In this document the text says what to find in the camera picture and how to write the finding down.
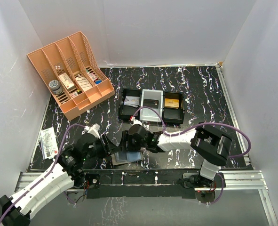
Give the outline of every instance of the white wall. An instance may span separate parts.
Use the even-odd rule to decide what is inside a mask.
[[[29,164],[49,98],[26,57],[41,46],[18,0],[0,1],[0,197]]]
[[[278,218],[278,0],[258,0],[223,64],[236,116],[251,138]]]
[[[99,66],[223,61],[255,0],[20,0],[43,45],[82,30]]]

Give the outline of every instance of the black tray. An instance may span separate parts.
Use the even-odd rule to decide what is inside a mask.
[[[122,89],[121,91],[121,102],[119,104],[119,119],[122,119],[124,121],[129,121],[130,117],[133,116],[133,114],[136,112],[136,110],[140,107],[130,107],[123,105],[125,97],[126,96],[133,96],[133,97],[140,97],[140,103],[141,103],[141,97],[142,97],[142,90],[140,89]],[[162,113],[162,119],[167,124],[182,124],[184,121],[185,116],[185,97],[183,93],[177,93],[177,92],[165,92],[164,91],[164,98],[163,98],[163,106],[165,106],[165,98],[171,98],[171,99],[179,99],[180,100],[180,107],[178,109],[173,108],[163,108]],[[140,112],[135,117],[136,119],[140,119]]]

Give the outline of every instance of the marble tabletop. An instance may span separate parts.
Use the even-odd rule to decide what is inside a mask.
[[[72,121],[65,118],[56,101],[51,97],[42,129],[54,127],[58,145],[65,130],[74,123],[82,125],[98,123],[100,134],[107,134],[114,144],[118,144],[122,130],[131,126],[118,119],[118,107],[123,88],[157,89],[184,93],[186,108],[184,123],[167,128],[169,132],[205,121],[233,125],[215,66],[103,68],[102,71],[111,80],[116,94]],[[154,125],[149,122],[143,124],[152,132],[162,130],[161,124]],[[242,153],[236,133],[225,127],[220,127],[220,129],[232,135],[234,139],[231,155]],[[81,133],[82,128],[72,128],[67,135],[65,145],[76,142]],[[28,171],[46,170],[51,162],[52,160],[49,159],[43,160],[40,141],[38,141]],[[144,151],[142,161],[114,167],[111,157],[87,159],[83,169],[199,169],[202,162],[203,158],[193,149],[158,154]],[[228,160],[226,168],[246,168],[244,158]]]

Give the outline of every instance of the gray wall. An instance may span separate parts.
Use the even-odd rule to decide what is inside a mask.
[[[258,0],[223,64],[250,157],[263,171],[278,218],[278,0]]]
[[[43,45],[79,30],[99,66],[216,63],[255,0],[19,0]]]
[[[229,190],[210,207],[178,197],[120,197],[85,200],[73,208],[67,205],[64,195],[60,195],[30,223],[30,226],[47,225],[267,226],[268,221],[257,190]]]
[[[29,164],[49,98],[26,57],[41,46],[18,0],[0,1],[0,197]]]

